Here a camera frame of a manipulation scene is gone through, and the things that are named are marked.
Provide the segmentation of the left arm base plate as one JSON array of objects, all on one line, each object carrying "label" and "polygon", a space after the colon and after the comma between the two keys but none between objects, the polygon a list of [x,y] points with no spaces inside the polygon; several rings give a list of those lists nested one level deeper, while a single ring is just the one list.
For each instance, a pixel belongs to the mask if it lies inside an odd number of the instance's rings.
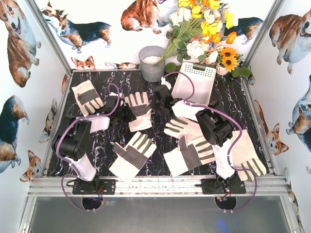
[{"label": "left arm base plate", "polygon": [[73,184],[72,193],[74,195],[114,195],[116,180],[114,179],[94,179],[93,181],[83,181],[76,179]]}]

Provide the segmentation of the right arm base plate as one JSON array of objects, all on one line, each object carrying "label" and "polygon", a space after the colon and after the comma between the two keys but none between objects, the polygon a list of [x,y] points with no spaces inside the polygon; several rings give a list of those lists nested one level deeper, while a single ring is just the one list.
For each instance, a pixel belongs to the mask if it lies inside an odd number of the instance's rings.
[{"label": "right arm base plate", "polygon": [[201,179],[201,183],[195,184],[194,186],[200,187],[203,194],[226,194],[230,191],[233,194],[246,193],[244,182],[240,180],[237,180],[229,186],[225,186],[223,183],[216,179]]}]

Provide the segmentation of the white glove with green fingers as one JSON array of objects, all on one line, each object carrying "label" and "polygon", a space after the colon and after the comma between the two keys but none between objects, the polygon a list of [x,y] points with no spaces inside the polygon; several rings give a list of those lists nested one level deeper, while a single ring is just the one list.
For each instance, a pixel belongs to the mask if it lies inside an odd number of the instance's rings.
[{"label": "white glove with green fingers", "polygon": [[136,120],[129,122],[130,132],[146,130],[152,127],[151,107],[146,92],[136,92],[124,98]]}]

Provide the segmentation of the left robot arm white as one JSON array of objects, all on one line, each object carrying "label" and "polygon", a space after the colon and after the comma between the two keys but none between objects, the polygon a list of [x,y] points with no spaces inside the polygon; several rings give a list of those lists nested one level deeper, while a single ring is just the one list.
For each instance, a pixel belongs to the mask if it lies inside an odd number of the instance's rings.
[{"label": "left robot arm white", "polygon": [[89,135],[111,127],[113,122],[117,121],[117,117],[121,115],[121,108],[124,106],[124,94],[112,92],[100,113],[112,112],[113,114],[109,116],[96,114],[90,118],[83,117],[79,121],[75,121],[76,117],[74,116],[64,116],[52,140],[52,150],[58,158],[68,162],[79,179],[90,182],[97,173],[87,156]]}]

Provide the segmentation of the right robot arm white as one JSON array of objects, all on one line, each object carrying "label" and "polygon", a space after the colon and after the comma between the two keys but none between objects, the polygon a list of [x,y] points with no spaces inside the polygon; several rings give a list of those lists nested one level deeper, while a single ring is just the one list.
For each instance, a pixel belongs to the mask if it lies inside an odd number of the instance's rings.
[{"label": "right robot arm white", "polygon": [[170,114],[186,113],[187,117],[175,116],[164,128],[164,133],[177,138],[178,146],[164,154],[172,176],[179,176],[199,166],[216,162],[216,173],[224,180],[235,173],[226,155],[231,145],[233,125],[223,115],[217,102],[209,108],[193,107],[182,99],[174,99],[165,85],[154,88],[156,102]]}]

